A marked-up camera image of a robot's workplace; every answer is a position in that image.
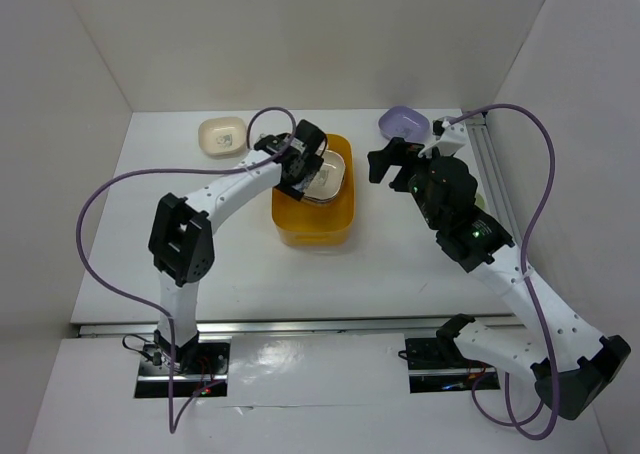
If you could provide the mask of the cream panda plate front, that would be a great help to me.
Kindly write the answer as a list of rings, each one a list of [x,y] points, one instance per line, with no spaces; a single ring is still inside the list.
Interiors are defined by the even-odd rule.
[[[332,150],[327,150],[323,156],[323,164],[316,173],[311,183],[304,192],[311,195],[331,195],[342,188],[346,173],[346,164],[343,157]]]

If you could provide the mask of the cream panda plate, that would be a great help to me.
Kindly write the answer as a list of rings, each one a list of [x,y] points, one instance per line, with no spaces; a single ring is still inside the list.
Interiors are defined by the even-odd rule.
[[[233,157],[246,151],[246,132],[246,124],[239,117],[207,119],[198,128],[198,144],[209,157]]]
[[[311,183],[304,192],[311,195],[331,195],[342,188],[346,173],[346,164],[343,157],[332,150],[327,150],[323,156],[323,164],[316,173]]]

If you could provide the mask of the brown panda plate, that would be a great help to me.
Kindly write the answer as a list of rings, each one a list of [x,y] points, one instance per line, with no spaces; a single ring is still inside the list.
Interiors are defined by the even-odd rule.
[[[305,194],[303,201],[313,205],[328,205],[339,198],[340,193],[332,193],[331,195],[321,195],[320,193]]]

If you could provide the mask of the cream panda plate back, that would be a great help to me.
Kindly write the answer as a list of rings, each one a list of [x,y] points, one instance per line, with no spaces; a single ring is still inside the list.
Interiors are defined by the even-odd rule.
[[[207,119],[198,128],[198,144],[209,157],[233,157],[246,151],[246,132],[246,124],[239,117]]]

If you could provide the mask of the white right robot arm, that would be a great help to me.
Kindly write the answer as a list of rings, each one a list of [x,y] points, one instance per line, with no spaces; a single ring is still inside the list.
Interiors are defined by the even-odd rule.
[[[586,322],[523,259],[507,230],[477,205],[478,183],[465,162],[422,150],[394,138],[369,152],[369,181],[379,184],[390,167],[398,167],[391,189],[412,197],[441,250],[529,332],[525,340],[512,339],[458,314],[437,331],[438,358],[448,366],[482,361],[530,381],[557,416],[577,419],[615,379],[631,353],[629,344]]]

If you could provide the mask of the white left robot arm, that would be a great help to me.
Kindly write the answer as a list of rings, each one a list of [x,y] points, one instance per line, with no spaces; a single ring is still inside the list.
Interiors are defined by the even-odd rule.
[[[268,135],[245,158],[205,187],[163,196],[152,225],[149,250],[160,279],[160,319],[154,342],[176,373],[196,364],[196,307],[200,281],[214,264],[214,234],[234,213],[264,191],[276,189],[299,201],[323,164],[327,135],[302,120],[293,140]]]

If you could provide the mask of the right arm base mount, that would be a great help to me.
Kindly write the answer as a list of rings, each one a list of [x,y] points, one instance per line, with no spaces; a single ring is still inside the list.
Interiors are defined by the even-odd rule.
[[[407,338],[398,357],[406,363],[412,394],[500,389],[493,366],[443,354],[436,338]]]

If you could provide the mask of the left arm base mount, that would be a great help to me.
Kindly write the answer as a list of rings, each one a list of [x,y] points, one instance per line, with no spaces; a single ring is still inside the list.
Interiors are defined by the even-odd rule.
[[[168,397],[169,367],[167,355],[149,339],[125,335],[122,347],[138,356],[136,399]],[[202,398],[226,397],[231,344],[227,341],[206,341],[197,346],[193,357],[174,372],[174,396],[189,398],[194,392]]]

